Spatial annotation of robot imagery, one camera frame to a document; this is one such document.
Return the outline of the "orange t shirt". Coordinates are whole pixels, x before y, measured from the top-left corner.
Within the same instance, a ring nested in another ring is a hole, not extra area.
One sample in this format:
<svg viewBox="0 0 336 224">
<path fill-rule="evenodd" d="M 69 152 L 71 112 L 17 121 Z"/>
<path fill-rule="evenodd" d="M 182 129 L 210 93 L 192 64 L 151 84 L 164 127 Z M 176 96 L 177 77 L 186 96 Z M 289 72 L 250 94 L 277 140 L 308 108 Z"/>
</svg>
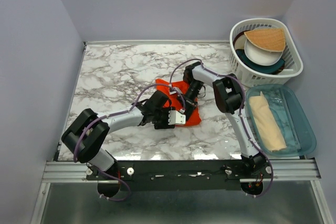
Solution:
<svg viewBox="0 0 336 224">
<path fill-rule="evenodd" d="M 189 84 L 185 83 L 184 81 L 177 81 L 173 82 L 172 86 L 175 88 L 180 89 L 180 91 L 185 94 L 189 88 Z M 171 102 L 167 101 L 164 107 L 174 106 L 177 110 L 180 110 L 183 108 L 182 104 L 178 100 L 179 96 L 177 94 L 170 94 L 170 89 L 166 86 L 157 86 L 157 90 L 160 90 L 164 94 L 168 96 L 168 98 L 171 100 Z M 199 116 L 198 108 L 196 108 L 190 117 L 186 116 L 186 123 L 184 124 L 184 127 L 190 127 L 190 126 L 196 126 L 201 123 L 201 118 Z"/>
</svg>

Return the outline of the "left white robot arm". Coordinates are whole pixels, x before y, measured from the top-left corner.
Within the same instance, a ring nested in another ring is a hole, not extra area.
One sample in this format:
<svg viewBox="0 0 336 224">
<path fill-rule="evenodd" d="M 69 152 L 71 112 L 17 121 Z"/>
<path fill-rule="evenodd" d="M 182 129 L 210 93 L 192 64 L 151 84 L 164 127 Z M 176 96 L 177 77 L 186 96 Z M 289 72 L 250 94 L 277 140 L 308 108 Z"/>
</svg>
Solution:
<svg viewBox="0 0 336 224">
<path fill-rule="evenodd" d="M 152 123 L 156 130 L 173 129 L 169 125 L 169 112 L 175 110 L 171 99 L 160 90 L 150 98 L 137 102 L 125 111 L 114 112 L 104 117 L 92 111 L 83 110 L 65 130 L 61 141 L 80 163 L 89 163 L 98 168 L 104 179 L 116 175 L 117 160 L 102 149 L 107 135 L 126 127 L 144 126 Z"/>
</svg>

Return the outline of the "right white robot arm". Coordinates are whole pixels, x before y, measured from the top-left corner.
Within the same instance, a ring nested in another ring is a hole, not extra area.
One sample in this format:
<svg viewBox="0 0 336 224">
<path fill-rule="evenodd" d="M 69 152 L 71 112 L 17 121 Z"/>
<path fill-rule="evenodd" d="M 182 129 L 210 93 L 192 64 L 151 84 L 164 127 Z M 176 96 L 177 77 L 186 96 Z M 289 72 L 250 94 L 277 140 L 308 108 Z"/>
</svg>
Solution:
<svg viewBox="0 0 336 224">
<path fill-rule="evenodd" d="M 267 165 L 245 113 L 245 91 L 234 74 L 218 74 L 207 69 L 200 61 L 185 67 L 183 81 L 188 84 L 187 91 L 179 98 L 182 111 L 189 120 L 198 104 L 196 98 L 205 85 L 214 92 L 217 108 L 229 119 L 239 142 L 241 152 L 241 171 L 249 178 L 255 177 Z"/>
</svg>

